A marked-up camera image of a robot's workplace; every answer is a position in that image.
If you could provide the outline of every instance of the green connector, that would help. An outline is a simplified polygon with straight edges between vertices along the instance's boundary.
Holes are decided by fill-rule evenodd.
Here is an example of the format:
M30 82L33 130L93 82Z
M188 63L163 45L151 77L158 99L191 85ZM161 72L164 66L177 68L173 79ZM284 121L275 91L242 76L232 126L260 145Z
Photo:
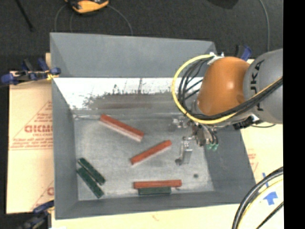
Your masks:
M212 143L206 144L205 147L207 150L211 150L213 147L213 144Z
M105 183L105 178L86 159L80 158L78 163L87 170L98 184L103 185Z
M213 150L213 151L216 151L216 150L217 150L217 148L218 148L218 146L219 146L219 144L218 144L218 143L214 144L214 145L212 146L212 150Z
M157 194L171 194L171 187L147 187L139 188L139 195L157 195Z
M103 191L99 188L99 186L95 183L95 181L88 174L87 170L83 167L77 170L77 174L83 179L83 181L87 184L87 186L91 189L91 191L95 194L97 198L100 198L104 195Z

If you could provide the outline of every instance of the yellow cable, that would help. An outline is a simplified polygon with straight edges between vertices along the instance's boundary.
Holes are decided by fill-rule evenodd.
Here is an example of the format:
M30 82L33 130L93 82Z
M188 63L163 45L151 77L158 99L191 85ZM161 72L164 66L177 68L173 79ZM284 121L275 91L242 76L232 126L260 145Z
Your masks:
M256 202L256 201L261 201L261 197L263 195L265 195L267 193L267 191L269 191L271 188L275 188L275 187L278 187L280 184L281 181L283 181L284 179L280 179L276 182L274 182L273 184L271 184L270 186L268 186L267 188L265 188L248 206L247 208L245 209L245 211L243 212L243 215L240 219L240 222L238 224L238 227L236 229L239 229L240 228L240 225L242 224L242 221L243 221L243 218L245 217L246 213L249 212L250 208L253 206L253 204Z
M186 109L183 108L183 106L179 103L179 100L176 96L176 92L175 92L175 86L176 86L176 80L179 76L179 74L181 73L181 71L186 68L188 65L192 64L193 62L197 61L197 60L200 60L200 59L206 59L206 58L211 58L211 57L214 57L214 55L210 55L210 54L205 54L205 55L200 55L200 56L197 56L197 57L194 57L190 60L188 60L187 62L185 62L176 72L176 74L174 75L173 77L173 81L172 81L172 87L171 87L171 91L172 91L172 96L173 96L173 100L175 102L175 104L177 105L177 107L179 108L179 110L185 114L188 118L190 118L191 120L195 121L195 122L198 122L198 123L201 123L201 124L207 124L207 125L211 125L211 124L216 124L216 123L220 123L220 122L223 122L231 117L233 117L234 115L236 115L238 112L235 112L233 114L229 114L229 115L226 115L226 116L223 116L221 118L218 118L218 119L214 119L214 120L201 120L201 119L198 119L194 116L192 116L190 113L188 113L186 111ZM251 100L252 98L256 97L258 94L260 94L261 92L265 91L268 87L272 86L273 84L276 84L279 80L281 80L282 77L280 77L279 79L277 79L275 82L271 83L270 85L268 85L267 87L265 87L263 90L259 91L257 94L253 95L249 100Z

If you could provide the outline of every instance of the red block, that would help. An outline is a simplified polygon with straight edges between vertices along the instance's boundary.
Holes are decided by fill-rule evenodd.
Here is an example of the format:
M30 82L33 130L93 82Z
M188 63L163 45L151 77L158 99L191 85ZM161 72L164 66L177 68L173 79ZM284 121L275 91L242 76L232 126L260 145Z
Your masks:
M160 143L160 144L158 144L158 145L156 145L156 146L154 146L154 147L152 147L152 148L150 148L150 149L132 157L130 159L130 161L131 161L132 164L138 163L138 162L140 162L140 161L142 161L142 160L144 160L144 159L146 159L146 158L148 158L148 157L166 149L170 145L172 145L172 142L170 140L166 140L166 141L164 141L164 142L162 142L162 143Z
M133 183L134 189L149 187L181 187L181 180L165 180L165 181L136 181Z
M111 128L112 130L121 133L125 136L128 136L138 142L140 142L144 136L144 132L133 128L121 121L111 118L106 114L102 114L100 121L106 124L107 127Z

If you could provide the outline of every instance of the kuka logo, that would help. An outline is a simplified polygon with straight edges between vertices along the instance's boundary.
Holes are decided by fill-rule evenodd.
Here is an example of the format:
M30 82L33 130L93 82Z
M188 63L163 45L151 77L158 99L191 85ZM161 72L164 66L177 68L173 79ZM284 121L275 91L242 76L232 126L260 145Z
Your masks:
M260 62L258 62L257 64L256 64L256 66L255 66L255 69L256 69L256 73L252 73L252 75L251 75L251 77L252 77L252 81L250 82L250 85L251 85L251 87L250 87L250 89L252 90L252 91L254 91L254 94L257 94L257 92L258 92L258 90L257 90L257 88L256 88L256 77L258 76L258 73L259 73L259 69L260 69L260 67L261 67L261 64L264 62L264 60L262 60L262 61L260 61ZM257 110L258 111L264 111L263 110L263 108L261 107L261 105L260 105L260 103L258 103L257 105L256 105L256 107L257 107Z
M27 133L36 133L36 132L52 132L52 125L26 125L24 131Z

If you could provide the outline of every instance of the blue arrow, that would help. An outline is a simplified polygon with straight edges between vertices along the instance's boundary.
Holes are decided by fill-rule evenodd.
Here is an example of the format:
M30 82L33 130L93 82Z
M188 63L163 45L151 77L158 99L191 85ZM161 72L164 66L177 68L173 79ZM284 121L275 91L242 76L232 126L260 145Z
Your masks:
M275 203L273 202L273 199L275 199L275 198L278 198L276 192L271 192L271 193L269 193L266 197L264 197L264 199L267 200L268 205L275 204Z

